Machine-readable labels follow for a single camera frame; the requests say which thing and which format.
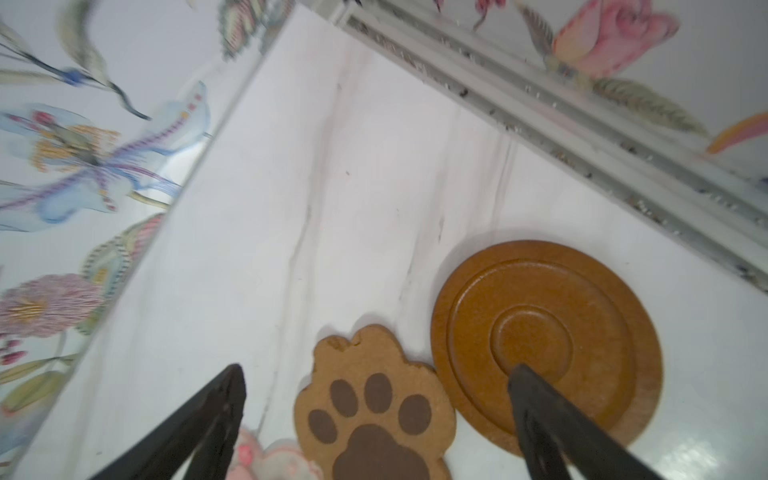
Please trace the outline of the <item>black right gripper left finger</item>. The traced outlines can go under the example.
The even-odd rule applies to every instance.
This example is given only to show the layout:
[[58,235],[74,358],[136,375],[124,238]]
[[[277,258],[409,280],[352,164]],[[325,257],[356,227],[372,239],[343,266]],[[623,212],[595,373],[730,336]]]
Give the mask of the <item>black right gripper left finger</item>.
[[243,418],[246,383],[230,364],[96,479],[223,479]]

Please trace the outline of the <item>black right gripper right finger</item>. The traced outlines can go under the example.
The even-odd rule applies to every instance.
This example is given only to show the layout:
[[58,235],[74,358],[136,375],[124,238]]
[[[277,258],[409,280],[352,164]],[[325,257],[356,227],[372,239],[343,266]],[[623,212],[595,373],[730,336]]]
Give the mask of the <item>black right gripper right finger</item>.
[[569,479],[567,462],[586,479],[659,477],[527,365],[512,370],[507,391],[532,479]]

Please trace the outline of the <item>brown wooden round coaster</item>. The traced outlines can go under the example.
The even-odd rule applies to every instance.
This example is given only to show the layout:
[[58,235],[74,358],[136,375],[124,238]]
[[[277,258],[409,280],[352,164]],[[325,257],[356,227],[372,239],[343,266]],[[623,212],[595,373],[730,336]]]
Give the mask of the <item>brown wooden round coaster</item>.
[[650,423],[663,384],[658,335],[634,292],[594,258],[545,241],[497,244],[460,264],[436,298],[431,351],[453,406],[511,454],[518,365],[623,445]]

